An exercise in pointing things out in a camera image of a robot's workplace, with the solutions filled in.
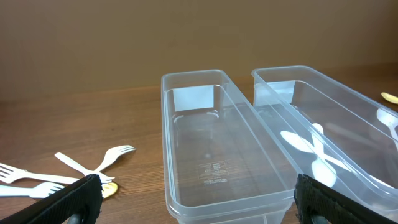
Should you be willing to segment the cream spoon lowest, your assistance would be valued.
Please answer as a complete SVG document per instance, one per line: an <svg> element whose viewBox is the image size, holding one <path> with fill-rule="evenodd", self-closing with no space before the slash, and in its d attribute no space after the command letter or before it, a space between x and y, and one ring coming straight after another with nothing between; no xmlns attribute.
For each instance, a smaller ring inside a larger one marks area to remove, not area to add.
<svg viewBox="0 0 398 224"><path fill-rule="evenodd" d="M313 176L317 181L327 187L333 187L336 182L336 170L324 160L324 145L317 138L315 133L312 133L312 141L314 146L313 151L318 156L317 159L312 162Z"/></svg>

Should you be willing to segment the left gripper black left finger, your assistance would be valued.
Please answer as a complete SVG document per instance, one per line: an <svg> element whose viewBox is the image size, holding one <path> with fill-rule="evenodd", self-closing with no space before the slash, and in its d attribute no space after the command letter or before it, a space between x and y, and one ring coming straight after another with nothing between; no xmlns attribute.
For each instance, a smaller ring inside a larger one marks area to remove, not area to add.
<svg viewBox="0 0 398 224"><path fill-rule="evenodd" d="M58 224L72 215L95 224L103 202L99 175L90 174L35 204L1 220L1 224Z"/></svg>

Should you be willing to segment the white spoon long thin handle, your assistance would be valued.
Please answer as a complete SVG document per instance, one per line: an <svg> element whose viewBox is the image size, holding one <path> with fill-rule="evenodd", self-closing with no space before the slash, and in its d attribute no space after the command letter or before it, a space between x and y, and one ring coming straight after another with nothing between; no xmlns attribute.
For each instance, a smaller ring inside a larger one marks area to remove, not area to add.
<svg viewBox="0 0 398 224"><path fill-rule="evenodd" d="M308 142L306 139L300 137L298 134L291 133L289 131L281 131L280 134L285 141L287 141L291 146L298 149L299 151L315 154L313 151L314 150L313 144ZM338 167L343 168L348 172L351 172L351 170L346 165L344 165L340 160L335 159L334 157L331 157L325 153L324 153L324 160L326 160L327 163L329 164L331 162L332 164L337 165Z"/></svg>

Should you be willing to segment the yellow plastic spoon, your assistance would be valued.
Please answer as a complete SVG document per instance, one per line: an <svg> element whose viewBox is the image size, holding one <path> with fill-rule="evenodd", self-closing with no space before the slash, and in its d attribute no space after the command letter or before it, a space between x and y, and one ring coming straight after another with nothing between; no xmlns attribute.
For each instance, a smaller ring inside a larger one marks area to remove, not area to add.
<svg viewBox="0 0 398 224"><path fill-rule="evenodd" d="M393 103L393 104L398 104L398 97L394 96L392 94L382 92L381 96L388 102Z"/></svg>

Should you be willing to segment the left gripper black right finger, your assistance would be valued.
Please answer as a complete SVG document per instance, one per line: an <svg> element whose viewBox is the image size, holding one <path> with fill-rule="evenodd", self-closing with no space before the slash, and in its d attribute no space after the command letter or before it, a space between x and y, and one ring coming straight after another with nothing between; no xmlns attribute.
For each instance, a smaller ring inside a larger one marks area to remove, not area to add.
<svg viewBox="0 0 398 224"><path fill-rule="evenodd" d="M294 200L300 224L397 224L305 174L297 177Z"/></svg>

